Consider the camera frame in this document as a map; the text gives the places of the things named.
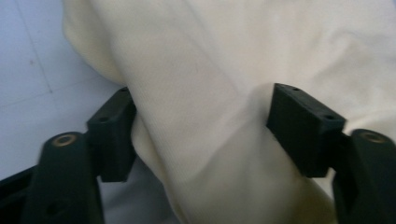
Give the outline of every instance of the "tiled surface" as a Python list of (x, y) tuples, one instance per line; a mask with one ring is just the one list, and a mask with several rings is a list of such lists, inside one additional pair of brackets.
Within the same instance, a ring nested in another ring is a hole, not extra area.
[(35, 165), (53, 135), (85, 132), (120, 88), (73, 51), (62, 14), (61, 0), (0, 1), (0, 179)]

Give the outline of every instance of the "beige cloth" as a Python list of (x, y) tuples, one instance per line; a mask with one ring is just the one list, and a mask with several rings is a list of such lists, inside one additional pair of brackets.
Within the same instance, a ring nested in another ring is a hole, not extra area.
[(331, 223), (265, 128), (275, 82), (396, 138), (386, 0), (64, 0), (64, 31), (138, 109), (137, 153), (184, 223)]

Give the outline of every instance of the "towel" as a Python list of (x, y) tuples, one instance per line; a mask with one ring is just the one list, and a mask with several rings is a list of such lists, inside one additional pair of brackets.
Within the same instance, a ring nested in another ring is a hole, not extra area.
[(390, 0), (64, 0), (64, 33), (129, 87), (135, 150), (181, 223), (334, 223), (331, 177), (319, 187), (301, 176), (265, 127), (273, 85), (313, 95), (348, 120), (345, 133), (396, 138), (395, 10)]

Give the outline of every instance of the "fabric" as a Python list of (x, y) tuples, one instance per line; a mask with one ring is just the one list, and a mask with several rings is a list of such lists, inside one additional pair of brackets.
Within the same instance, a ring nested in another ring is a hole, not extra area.
[(64, 12), (76, 50), (129, 87), (134, 147), (182, 223), (335, 221), (265, 128), (275, 82), (343, 115), (346, 133), (396, 138), (390, 0), (65, 0)]

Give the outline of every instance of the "black plastic part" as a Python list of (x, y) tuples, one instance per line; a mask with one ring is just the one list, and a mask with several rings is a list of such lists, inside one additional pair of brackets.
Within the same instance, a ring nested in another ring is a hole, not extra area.
[(20, 223), (35, 167), (0, 181), (0, 220), (3, 224)]
[(89, 150), (81, 133), (62, 133), (43, 147), (21, 223), (104, 223)]
[(103, 182), (126, 181), (136, 157), (131, 129), (136, 108), (127, 88), (117, 91), (87, 122), (95, 169)]
[(302, 175), (323, 177), (346, 120), (306, 92), (275, 84), (267, 127)]
[(338, 157), (347, 169), (332, 182), (338, 222), (396, 223), (396, 146), (385, 135), (355, 130)]

